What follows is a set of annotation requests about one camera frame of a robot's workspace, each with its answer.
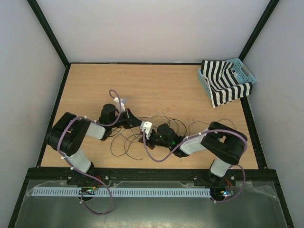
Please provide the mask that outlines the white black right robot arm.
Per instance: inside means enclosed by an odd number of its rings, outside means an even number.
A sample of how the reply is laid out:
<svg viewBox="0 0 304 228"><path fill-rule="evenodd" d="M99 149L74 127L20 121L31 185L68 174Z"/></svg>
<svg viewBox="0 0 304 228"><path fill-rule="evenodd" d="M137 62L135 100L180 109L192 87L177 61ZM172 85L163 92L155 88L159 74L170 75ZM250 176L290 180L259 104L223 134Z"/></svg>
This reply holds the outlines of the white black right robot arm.
<svg viewBox="0 0 304 228"><path fill-rule="evenodd" d="M219 122L212 122L207 129L190 136L180 136L166 123L161 124L154 130L151 122L142 122L140 125L142 137L139 142L154 162L163 162L172 154L182 158L196 152L208 150L216 156L208 171L205 181L214 185L220 184L227 170L239 164L241 156L247 150L247 137L228 126ZM163 159L152 157L149 150L155 146L170 150Z"/></svg>

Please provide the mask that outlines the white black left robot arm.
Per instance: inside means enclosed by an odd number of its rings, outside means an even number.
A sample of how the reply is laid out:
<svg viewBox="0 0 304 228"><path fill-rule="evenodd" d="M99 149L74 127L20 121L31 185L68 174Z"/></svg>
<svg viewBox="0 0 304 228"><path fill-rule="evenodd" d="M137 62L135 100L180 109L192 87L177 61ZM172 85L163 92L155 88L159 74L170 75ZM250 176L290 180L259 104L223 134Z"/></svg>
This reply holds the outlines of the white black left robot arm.
<svg viewBox="0 0 304 228"><path fill-rule="evenodd" d="M46 134L45 143L57 150L72 168L79 170L78 178L84 184L95 178L94 164L81 150L84 138L92 137L104 141L110 137L113 128L131 129L139 127L142 121L129 108L105 104L97 122L66 112Z"/></svg>

